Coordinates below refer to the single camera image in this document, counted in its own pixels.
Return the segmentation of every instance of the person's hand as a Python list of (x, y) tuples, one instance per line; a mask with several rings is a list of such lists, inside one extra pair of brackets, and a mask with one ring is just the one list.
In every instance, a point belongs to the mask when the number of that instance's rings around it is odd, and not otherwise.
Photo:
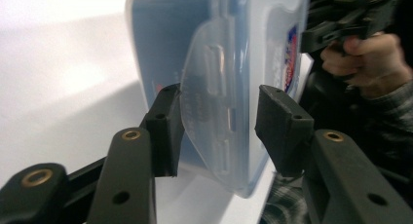
[(337, 47), (334, 42), (322, 51), (322, 67), (335, 76), (353, 75), (346, 83), (359, 87), (366, 98), (391, 93), (412, 80), (412, 70), (393, 34), (375, 35), (367, 40), (348, 37), (343, 44), (346, 56)]

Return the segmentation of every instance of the red and blue logo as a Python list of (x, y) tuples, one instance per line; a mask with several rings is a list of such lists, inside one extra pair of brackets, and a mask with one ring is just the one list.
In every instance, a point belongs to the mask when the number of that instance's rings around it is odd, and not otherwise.
[(287, 92), (292, 84), (292, 79), (294, 78), (295, 72), (295, 61), (297, 58), (297, 26), (294, 26), (288, 32), (288, 38), (285, 48), (285, 59), (284, 59), (284, 91)]

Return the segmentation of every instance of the clear plastic lid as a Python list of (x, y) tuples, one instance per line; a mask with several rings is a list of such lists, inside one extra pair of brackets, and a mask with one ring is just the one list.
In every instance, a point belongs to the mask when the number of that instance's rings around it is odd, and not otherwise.
[(308, 0), (131, 0), (148, 103), (181, 77), (182, 121), (207, 169), (248, 197), (268, 159), (255, 135), (258, 87), (295, 96)]

